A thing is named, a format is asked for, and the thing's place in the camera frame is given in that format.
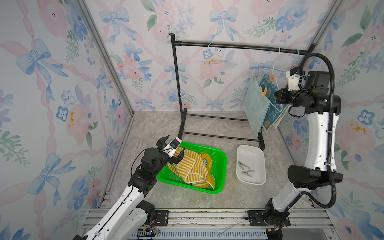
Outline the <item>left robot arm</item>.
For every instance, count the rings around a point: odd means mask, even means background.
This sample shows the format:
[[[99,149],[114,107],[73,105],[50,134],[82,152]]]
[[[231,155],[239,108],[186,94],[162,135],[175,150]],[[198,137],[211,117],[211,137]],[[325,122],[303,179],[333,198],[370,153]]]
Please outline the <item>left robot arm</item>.
[[[178,137],[170,143],[165,136],[155,148],[143,150],[141,164],[132,174],[127,187],[106,215],[84,236],[75,240],[127,240],[145,224],[151,224],[155,206],[144,200],[157,182],[157,175],[167,164],[178,164],[184,157],[184,149],[175,152],[182,143]]]

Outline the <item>light green towel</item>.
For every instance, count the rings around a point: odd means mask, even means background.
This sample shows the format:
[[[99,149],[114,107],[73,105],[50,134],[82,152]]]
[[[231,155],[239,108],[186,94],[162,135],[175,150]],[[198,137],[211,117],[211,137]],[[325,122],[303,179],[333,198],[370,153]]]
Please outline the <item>light green towel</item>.
[[[250,80],[250,87],[247,90],[243,110],[247,116],[248,122],[257,135],[266,117],[270,100],[262,96],[262,89],[257,80]]]

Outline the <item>yellow striped towel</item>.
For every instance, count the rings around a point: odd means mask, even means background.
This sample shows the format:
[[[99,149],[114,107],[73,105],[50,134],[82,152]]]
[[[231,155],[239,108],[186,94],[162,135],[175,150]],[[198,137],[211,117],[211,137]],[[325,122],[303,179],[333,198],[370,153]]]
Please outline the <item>yellow striped towel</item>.
[[[213,160],[208,153],[198,154],[185,149],[184,158],[178,164],[168,164],[168,168],[186,184],[194,187],[215,189],[216,180],[211,174]]]

